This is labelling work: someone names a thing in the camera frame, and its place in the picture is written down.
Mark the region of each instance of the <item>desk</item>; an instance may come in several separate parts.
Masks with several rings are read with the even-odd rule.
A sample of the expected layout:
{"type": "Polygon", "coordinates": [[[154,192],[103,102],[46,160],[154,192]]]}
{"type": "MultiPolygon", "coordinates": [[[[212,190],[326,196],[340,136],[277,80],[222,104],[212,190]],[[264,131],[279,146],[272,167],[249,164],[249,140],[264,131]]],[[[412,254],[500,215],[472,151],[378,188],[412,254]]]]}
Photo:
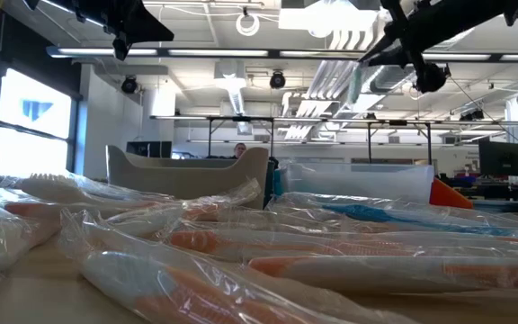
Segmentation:
{"type": "MultiPolygon", "coordinates": [[[[352,296],[424,324],[518,324],[518,292],[352,296]]],[[[0,282],[0,324],[145,324],[79,275],[55,242],[36,247],[0,282]]]]}

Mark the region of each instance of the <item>glass window pane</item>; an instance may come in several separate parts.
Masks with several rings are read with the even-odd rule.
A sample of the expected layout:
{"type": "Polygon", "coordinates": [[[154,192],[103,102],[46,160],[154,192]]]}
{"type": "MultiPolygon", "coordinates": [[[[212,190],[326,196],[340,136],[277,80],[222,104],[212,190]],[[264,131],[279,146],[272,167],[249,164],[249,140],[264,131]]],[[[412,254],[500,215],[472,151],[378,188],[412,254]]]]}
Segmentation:
{"type": "Polygon", "coordinates": [[[0,166],[11,170],[65,170],[67,143],[0,128],[0,166]]]}
{"type": "Polygon", "coordinates": [[[0,121],[66,139],[70,117],[68,95],[17,71],[7,70],[1,84],[0,121]]]}

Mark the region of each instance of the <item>wooden table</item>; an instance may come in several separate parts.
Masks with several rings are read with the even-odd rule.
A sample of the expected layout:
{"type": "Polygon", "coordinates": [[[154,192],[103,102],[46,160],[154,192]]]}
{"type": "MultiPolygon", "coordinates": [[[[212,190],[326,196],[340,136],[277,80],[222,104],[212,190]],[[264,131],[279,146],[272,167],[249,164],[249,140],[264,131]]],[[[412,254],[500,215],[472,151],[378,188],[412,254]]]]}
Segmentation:
{"type": "MultiPolygon", "coordinates": [[[[427,324],[518,324],[518,292],[352,296],[363,306],[427,324]]],[[[145,324],[104,296],[56,248],[36,247],[0,282],[0,324],[145,324]]]]}

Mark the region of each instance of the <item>computer monitor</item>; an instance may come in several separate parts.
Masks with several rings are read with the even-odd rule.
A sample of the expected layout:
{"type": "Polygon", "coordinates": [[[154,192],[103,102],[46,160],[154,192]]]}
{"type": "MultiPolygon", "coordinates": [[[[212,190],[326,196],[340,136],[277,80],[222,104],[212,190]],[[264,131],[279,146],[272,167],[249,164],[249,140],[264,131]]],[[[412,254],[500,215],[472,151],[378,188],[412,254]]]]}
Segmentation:
{"type": "Polygon", "coordinates": [[[170,158],[171,157],[170,141],[138,141],[127,142],[127,153],[139,155],[148,158],[170,158]]]}
{"type": "Polygon", "coordinates": [[[478,156],[482,175],[518,176],[518,144],[479,142],[478,156]]]}

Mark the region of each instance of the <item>person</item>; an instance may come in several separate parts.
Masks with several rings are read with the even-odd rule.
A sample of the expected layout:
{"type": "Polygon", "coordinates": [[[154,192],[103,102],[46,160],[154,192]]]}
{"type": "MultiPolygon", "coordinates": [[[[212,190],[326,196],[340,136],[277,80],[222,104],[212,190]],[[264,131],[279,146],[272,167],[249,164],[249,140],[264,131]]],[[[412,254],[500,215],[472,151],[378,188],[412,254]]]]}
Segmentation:
{"type": "Polygon", "coordinates": [[[235,148],[233,148],[235,155],[231,158],[235,158],[235,159],[241,158],[241,156],[243,155],[243,153],[245,153],[246,150],[247,150],[247,145],[245,145],[244,143],[237,143],[235,145],[235,148]]]}

